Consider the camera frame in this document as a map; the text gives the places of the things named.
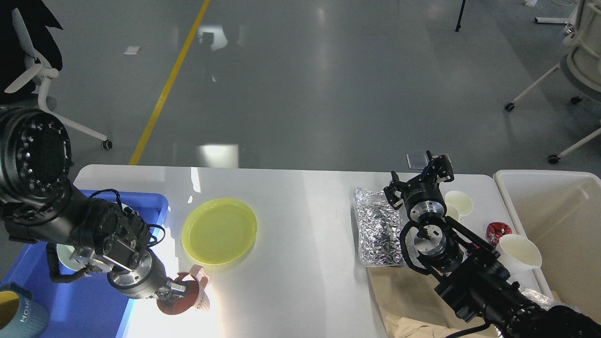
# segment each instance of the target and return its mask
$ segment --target white table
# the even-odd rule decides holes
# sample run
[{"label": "white table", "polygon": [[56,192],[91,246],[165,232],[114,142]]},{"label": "white table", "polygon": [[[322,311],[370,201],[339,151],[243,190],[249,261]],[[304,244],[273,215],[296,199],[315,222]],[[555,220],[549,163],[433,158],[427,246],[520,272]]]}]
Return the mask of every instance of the white table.
[{"label": "white table", "polygon": [[[257,238],[246,255],[206,266],[212,278],[208,313],[167,316],[153,301],[133,301],[126,337],[202,332],[199,337],[349,338],[386,337],[367,271],[356,256],[352,213],[355,187],[375,191],[389,181],[389,173],[89,165],[75,185],[164,195],[168,239],[153,249],[170,277],[194,263],[180,234],[197,206],[232,197],[257,217]],[[461,223],[476,234],[484,236],[492,221],[511,225],[492,178],[458,174],[441,184],[443,195],[449,190],[473,199],[474,211]],[[516,278],[538,290],[531,272]]]}]

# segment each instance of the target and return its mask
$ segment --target crumpled foil package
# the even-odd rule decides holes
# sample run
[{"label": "crumpled foil package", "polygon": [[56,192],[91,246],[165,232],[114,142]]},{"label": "crumpled foil package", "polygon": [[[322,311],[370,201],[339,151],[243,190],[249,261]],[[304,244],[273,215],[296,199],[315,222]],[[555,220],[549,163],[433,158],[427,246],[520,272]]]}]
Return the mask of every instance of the crumpled foil package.
[{"label": "crumpled foil package", "polygon": [[[364,266],[405,266],[399,235],[409,222],[403,209],[394,210],[383,191],[355,188],[358,255]],[[409,255],[416,254],[412,246]]]},{"label": "crumpled foil package", "polygon": [[536,304],[538,304],[541,308],[543,308],[543,310],[550,310],[553,306],[556,305],[563,305],[566,307],[571,308],[572,310],[576,311],[576,312],[580,312],[580,310],[577,307],[574,306],[570,306],[568,304],[556,301],[552,298],[549,298],[545,295],[543,295],[542,293],[536,291],[536,290],[532,290],[529,289],[527,287],[520,287],[520,293],[522,295],[524,295],[526,298],[528,298],[529,300],[535,302]]}]

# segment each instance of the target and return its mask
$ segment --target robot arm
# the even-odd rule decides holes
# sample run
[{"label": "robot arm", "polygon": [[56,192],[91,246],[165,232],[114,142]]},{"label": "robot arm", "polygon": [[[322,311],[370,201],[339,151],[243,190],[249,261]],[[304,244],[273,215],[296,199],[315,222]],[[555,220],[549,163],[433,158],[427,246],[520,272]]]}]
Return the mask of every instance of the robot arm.
[{"label": "robot arm", "polygon": [[[478,330],[493,324],[508,338],[601,337],[601,325],[589,317],[564,306],[545,311],[519,292],[517,282],[507,283],[510,274],[498,262],[499,253],[465,226],[445,216],[447,207],[439,184],[452,181],[453,171],[446,156],[432,156],[430,152],[427,155],[430,162],[421,174],[401,182],[392,172],[392,181],[384,188],[388,203],[394,209],[404,205],[410,219],[400,235],[407,266],[438,280],[436,293],[458,318],[469,322],[475,316],[482,317],[487,325]],[[402,245],[412,227],[418,229],[413,243],[423,268],[411,261],[406,245]],[[465,260],[461,247],[466,250]]]},{"label": "robot arm", "polygon": [[[69,136],[56,117],[36,109],[0,109],[0,132],[1,218],[10,240],[48,242],[53,281],[105,272],[111,286],[130,298],[185,296],[185,285],[165,275],[150,249],[156,226],[124,210],[116,191],[118,204],[88,198],[71,184]],[[75,247],[74,256],[86,267],[60,275],[57,244]]]}]

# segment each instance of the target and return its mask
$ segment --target cloth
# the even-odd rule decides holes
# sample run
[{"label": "cloth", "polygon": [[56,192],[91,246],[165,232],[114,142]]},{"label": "cloth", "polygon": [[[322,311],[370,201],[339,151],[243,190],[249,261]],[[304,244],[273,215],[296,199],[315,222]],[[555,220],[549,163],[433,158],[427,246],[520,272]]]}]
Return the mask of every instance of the cloth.
[{"label": "cloth", "polygon": [[[481,318],[474,318],[469,323],[457,318],[453,310],[434,291],[438,282],[432,276],[424,276],[409,268],[387,266],[367,268],[367,272],[389,338],[404,337],[397,336],[397,332],[405,332],[402,331],[405,328],[400,327],[400,324],[408,323],[401,321],[402,318],[429,323],[426,324],[429,327],[438,325],[455,330],[484,324]],[[479,335],[498,337],[492,326]]]},{"label": "cloth", "polygon": [[[459,330],[402,317],[398,320],[398,328],[394,333],[394,338],[444,338],[457,331]],[[468,334],[464,337],[485,338],[485,336],[478,333]]]}]

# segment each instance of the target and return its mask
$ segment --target blue mug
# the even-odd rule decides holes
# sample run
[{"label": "blue mug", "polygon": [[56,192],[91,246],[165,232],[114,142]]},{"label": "blue mug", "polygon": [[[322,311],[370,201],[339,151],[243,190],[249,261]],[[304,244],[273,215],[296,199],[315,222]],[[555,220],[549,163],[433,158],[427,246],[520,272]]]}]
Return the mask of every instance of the blue mug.
[{"label": "blue mug", "polygon": [[38,337],[48,317],[48,311],[33,302],[31,291],[15,283],[0,286],[0,338]]}]

